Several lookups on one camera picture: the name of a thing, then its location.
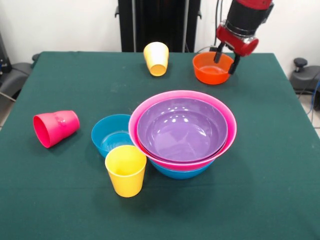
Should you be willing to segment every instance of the cup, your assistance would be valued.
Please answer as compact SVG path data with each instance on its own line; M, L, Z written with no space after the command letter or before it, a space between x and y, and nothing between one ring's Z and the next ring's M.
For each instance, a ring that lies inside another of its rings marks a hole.
M138 148L118 146L108 153L104 163L118 195L130 198L141 191L147 157Z
M40 143L50 148L77 131L80 122L74 111L56 111L35 115L33 127Z
M146 65L155 77L166 73L169 59L169 48L162 42L151 42L143 50Z

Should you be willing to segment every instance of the orange bowl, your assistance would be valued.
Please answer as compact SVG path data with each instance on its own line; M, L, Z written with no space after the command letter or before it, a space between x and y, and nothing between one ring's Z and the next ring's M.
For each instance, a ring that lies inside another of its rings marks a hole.
M219 63L214 62L216 52L202 52L193 58L193 68L196 78L210 85L222 84L228 80L228 73L234 60L222 53Z

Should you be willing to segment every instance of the white wall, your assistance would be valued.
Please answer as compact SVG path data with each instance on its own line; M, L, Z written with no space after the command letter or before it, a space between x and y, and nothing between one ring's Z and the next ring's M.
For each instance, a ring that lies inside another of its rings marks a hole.
M231 0L223 0L222 19L227 18ZM294 69L293 59L304 57L320 65L320 1L273 0L274 8L256 36L255 53L275 53L287 76ZM198 19L195 50L214 42L216 0L201 0L202 20Z
M320 64L319 0L274 0L255 52L273 52L288 75L295 57ZM223 18L231 0L223 0ZM117 0L0 0L0 31L13 63L42 51L121 51ZM216 0L201 0L195 50L214 41Z
M0 0L12 63L42 51L121 51L117 0Z

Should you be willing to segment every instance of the purple bowl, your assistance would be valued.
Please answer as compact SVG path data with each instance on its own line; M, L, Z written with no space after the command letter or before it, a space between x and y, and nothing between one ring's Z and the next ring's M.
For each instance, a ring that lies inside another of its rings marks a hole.
M167 162L190 163L215 154L226 142L228 126L214 106L192 98L174 98L147 109L137 125L142 146Z

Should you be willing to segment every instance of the yellow cup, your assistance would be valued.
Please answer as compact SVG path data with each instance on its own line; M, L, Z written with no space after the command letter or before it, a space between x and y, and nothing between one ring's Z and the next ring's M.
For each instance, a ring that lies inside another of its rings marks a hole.
M166 73L169 59L169 48L162 42L151 42L143 50L146 65L153 76Z
M118 195L130 198L141 191L147 157L135 146L122 145L112 149L104 163Z

